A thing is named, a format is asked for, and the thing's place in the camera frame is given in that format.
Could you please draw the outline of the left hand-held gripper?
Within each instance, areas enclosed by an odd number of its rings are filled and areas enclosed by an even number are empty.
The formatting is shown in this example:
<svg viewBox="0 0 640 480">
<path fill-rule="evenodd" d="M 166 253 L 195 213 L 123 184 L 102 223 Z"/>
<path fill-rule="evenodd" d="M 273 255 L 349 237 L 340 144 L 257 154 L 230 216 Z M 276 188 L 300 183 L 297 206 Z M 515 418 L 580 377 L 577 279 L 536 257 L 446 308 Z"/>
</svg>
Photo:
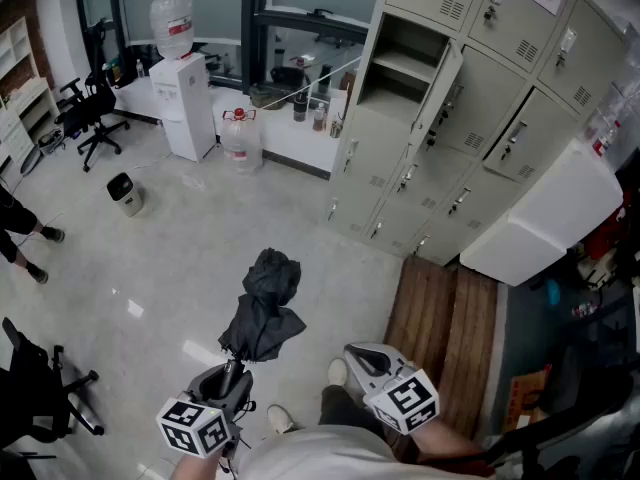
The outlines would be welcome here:
<svg viewBox="0 0 640 480">
<path fill-rule="evenodd" d="M 231 459 L 241 433 L 235 420 L 254 410 L 252 387 L 253 375 L 243 367 L 218 365 L 198 375 L 156 415 L 168 447 L 202 459 L 217 453 Z"/>
</svg>

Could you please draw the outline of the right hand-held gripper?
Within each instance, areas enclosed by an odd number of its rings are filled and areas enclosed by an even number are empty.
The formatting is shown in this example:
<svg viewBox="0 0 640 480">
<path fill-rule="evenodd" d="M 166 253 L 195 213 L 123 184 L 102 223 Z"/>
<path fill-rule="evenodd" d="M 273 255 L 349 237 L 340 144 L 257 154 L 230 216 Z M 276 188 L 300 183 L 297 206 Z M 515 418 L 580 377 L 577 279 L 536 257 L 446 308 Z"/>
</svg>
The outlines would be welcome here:
<svg viewBox="0 0 640 480">
<path fill-rule="evenodd" d="M 393 346 L 352 343 L 344 347 L 343 356 L 365 395 L 364 403 L 399 434 L 409 435 L 440 414 L 434 384 Z"/>
</svg>

